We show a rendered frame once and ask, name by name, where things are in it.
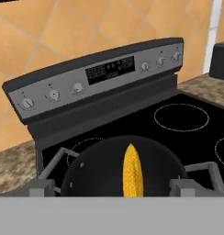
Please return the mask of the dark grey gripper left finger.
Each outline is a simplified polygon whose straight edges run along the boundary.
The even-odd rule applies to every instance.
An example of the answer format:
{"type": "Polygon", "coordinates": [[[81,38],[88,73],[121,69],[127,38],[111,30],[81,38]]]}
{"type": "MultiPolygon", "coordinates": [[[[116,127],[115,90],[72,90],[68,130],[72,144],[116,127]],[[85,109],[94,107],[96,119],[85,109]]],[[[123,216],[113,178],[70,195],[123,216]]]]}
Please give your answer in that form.
{"type": "Polygon", "coordinates": [[[0,194],[0,197],[54,196],[54,187],[55,187],[55,182],[52,179],[33,179],[15,190],[0,194]]]}

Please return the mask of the black and grey stove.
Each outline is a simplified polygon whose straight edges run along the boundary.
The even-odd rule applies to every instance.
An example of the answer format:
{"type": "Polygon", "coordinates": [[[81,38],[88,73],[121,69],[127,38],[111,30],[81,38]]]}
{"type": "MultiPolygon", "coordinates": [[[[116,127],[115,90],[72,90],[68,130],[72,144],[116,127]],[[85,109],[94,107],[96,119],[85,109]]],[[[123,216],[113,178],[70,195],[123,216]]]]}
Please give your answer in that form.
{"type": "MultiPolygon", "coordinates": [[[[189,148],[199,158],[215,162],[224,184],[224,106],[182,92],[177,74],[183,65],[184,42],[180,38],[154,39],[104,50],[60,62],[7,81],[3,90],[36,146],[39,175],[61,148],[81,152],[116,136],[141,136],[170,141],[189,148]],[[182,54],[179,62],[173,56],[182,54]],[[164,66],[158,66],[160,57],[164,66]],[[140,66],[150,65],[148,71],[140,66]],[[72,86],[84,90],[74,94],[72,86]],[[60,100],[49,99],[50,90],[60,100]],[[34,101],[25,110],[21,101],[34,101]]],[[[73,162],[64,154],[51,173],[54,196],[60,194],[62,172],[73,162]]]]}

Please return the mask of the yellow corn cob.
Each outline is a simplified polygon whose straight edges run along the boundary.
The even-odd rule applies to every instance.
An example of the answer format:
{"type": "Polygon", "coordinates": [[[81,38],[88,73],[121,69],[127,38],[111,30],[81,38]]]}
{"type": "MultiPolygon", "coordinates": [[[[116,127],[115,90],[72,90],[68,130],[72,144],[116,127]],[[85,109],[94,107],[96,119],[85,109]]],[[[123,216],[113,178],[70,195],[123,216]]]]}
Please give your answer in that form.
{"type": "Polygon", "coordinates": [[[144,187],[140,156],[132,143],[125,151],[122,183],[124,197],[143,197],[144,187]]]}

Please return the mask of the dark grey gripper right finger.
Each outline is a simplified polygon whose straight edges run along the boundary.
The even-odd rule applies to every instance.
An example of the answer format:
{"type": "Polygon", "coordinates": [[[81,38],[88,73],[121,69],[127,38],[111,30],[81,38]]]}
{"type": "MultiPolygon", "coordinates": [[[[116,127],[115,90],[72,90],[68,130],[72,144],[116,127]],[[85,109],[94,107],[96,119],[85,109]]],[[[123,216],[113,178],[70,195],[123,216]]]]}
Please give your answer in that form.
{"type": "Polygon", "coordinates": [[[223,197],[224,194],[216,190],[206,189],[192,179],[172,179],[170,181],[170,194],[169,196],[180,197],[223,197]]]}

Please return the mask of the black box appliance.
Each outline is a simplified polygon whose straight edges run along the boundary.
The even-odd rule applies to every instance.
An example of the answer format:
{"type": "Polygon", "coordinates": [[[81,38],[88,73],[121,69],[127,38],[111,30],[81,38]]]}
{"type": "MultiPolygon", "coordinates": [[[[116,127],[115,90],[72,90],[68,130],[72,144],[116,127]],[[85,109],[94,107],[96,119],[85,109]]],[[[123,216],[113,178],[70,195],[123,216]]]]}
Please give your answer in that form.
{"type": "Polygon", "coordinates": [[[214,45],[209,76],[224,80],[224,41],[214,45]]]}

